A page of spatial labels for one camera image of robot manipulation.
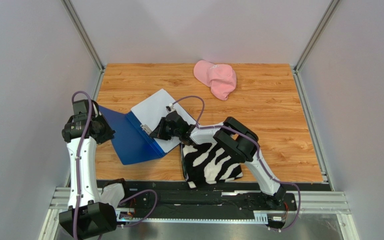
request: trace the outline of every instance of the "wooden surface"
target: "wooden surface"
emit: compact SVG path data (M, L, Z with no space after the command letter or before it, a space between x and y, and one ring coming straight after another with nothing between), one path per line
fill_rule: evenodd
M97 98L99 105L127 113L130 108L165 89L174 99L197 95L205 100L200 123L211 125L232 116L259 137L261 151L273 173L283 181L321 182L321 170L290 66L287 64L231 64L237 75L236 89L227 101L215 98L194 78L194 64L109 64ZM180 102L193 117L201 102ZM242 166L244 177L255 181ZM98 179L184 180L180 150L162 159L123 165L110 141L97 147Z

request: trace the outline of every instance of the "white wall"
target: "white wall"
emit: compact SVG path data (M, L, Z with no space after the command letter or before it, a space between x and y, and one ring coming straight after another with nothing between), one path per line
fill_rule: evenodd
M360 239L384 239L384 1L342 1L301 76Z
M296 64L330 0L72 0L107 63Z
M0 240L35 240L69 170L71 95L98 71L59 0L0 2Z

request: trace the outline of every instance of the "gray floor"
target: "gray floor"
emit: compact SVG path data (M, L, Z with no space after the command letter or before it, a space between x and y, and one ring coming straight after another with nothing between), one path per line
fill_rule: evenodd
M73 239L63 229L56 240ZM106 233L102 240L342 240L335 214L303 214L285 232L256 224L150 223Z

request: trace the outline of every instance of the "black and white bag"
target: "black and white bag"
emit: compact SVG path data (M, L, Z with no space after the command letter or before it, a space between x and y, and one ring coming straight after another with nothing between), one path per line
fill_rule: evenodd
M191 189L242 178L241 165L217 143L181 145L183 176Z

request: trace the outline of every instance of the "pink hat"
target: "pink hat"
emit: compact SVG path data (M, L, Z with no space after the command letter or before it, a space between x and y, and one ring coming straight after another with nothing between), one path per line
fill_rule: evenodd
M231 66L201 60L193 68L193 75L211 88L212 94L220 100L227 100L229 93L237 87L237 74Z

